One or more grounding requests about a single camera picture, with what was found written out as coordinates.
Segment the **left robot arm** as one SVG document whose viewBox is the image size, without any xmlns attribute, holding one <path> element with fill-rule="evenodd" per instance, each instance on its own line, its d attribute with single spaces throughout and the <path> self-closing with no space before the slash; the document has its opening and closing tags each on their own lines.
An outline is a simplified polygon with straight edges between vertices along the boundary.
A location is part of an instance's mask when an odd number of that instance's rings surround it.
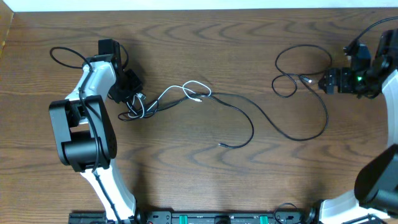
<svg viewBox="0 0 398 224">
<path fill-rule="evenodd" d="M 127 103 L 142 90 L 140 79 L 126 69 L 123 50 L 113 39 L 99 40 L 98 53 L 78 67 L 83 74 L 75 89 L 49 106 L 61 163 L 91 184 L 105 208 L 102 213 L 72 212 L 69 223 L 147 222 L 117 167 L 116 135 L 104 103 L 107 98 Z"/>
</svg>

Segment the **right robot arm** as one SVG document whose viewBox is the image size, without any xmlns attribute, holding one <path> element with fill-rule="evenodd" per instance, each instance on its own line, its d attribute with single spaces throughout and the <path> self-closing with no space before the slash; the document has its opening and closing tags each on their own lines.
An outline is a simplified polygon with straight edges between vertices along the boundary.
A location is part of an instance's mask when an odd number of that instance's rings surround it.
<svg viewBox="0 0 398 224">
<path fill-rule="evenodd" d="M 326 94 L 366 100 L 365 124 L 379 128 L 385 143 L 357 175 L 353 189 L 321 200 L 314 223 L 385 223 L 397 218 L 397 30 L 383 32 L 375 54 L 354 39 L 344 49 L 349 65 L 329 68 L 318 82 Z"/>
</svg>

